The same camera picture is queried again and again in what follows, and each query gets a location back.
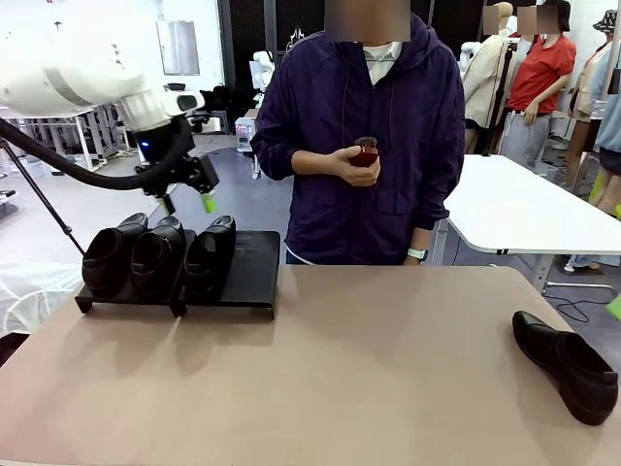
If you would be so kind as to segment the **person's right hand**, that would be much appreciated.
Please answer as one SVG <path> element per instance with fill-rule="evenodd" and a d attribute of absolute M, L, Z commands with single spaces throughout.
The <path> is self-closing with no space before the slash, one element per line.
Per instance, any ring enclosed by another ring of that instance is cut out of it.
<path fill-rule="evenodd" d="M 333 152 L 333 174 L 356 187 L 369 187 L 376 184 L 380 173 L 379 157 L 369 167 L 357 167 L 351 164 L 351 159 L 362 152 L 363 148 L 360 146 L 353 146 Z"/>

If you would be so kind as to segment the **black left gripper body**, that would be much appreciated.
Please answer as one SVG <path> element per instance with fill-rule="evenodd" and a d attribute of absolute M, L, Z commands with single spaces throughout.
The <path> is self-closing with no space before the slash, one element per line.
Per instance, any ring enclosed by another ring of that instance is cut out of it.
<path fill-rule="evenodd" d="M 145 194 L 163 198 L 171 184 L 182 183 L 201 194 L 209 194 L 219 183 L 219 177 L 207 155 L 191 155 L 195 149 L 189 126 L 163 126 L 134 134 L 137 148 L 146 163 L 135 169 L 140 175 L 163 167 L 161 175 L 142 184 Z"/>

